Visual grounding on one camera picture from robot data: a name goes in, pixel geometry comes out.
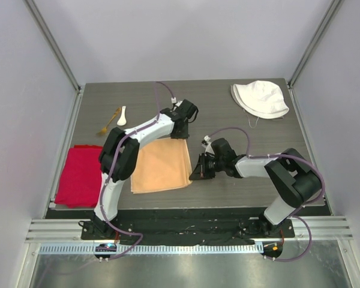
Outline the peach cloth napkin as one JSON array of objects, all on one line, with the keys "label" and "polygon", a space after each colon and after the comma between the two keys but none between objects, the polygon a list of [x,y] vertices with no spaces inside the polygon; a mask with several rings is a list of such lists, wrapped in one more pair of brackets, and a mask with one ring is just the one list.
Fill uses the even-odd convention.
[{"label": "peach cloth napkin", "polygon": [[131,192],[156,193],[189,186],[190,155],[185,139],[157,139],[139,150]]}]

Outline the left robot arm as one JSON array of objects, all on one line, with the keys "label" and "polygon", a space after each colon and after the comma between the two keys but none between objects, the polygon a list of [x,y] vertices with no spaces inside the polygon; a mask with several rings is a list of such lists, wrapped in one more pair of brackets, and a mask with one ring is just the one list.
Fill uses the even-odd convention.
[{"label": "left robot arm", "polygon": [[188,125],[195,121],[198,112],[196,105],[182,100],[136,127],[111,130],[99,156],[101,190],[92,220],[96,234],[102,239],[115,234],[116,225],[111,220],[118,214],[124,182],[136,168],[140,149],[163,136],[187,139]]}]

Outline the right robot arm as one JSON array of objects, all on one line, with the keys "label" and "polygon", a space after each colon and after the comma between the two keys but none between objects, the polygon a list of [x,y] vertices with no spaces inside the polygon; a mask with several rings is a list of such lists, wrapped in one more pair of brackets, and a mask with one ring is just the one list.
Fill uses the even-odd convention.
[{"label": "right robot arm", "polygon": [[259,230],[264,236],[272,237],[278,233],[285,219],[324,188],[318,171],[293,148],[280,154],[251,157],[236,154],[224,138],[212,142],[206,137],[203,145],[205,152],[199,155],[189,180],[213,179],[218,172],[239,179],[271,180],[278,197],[259,216]]}]

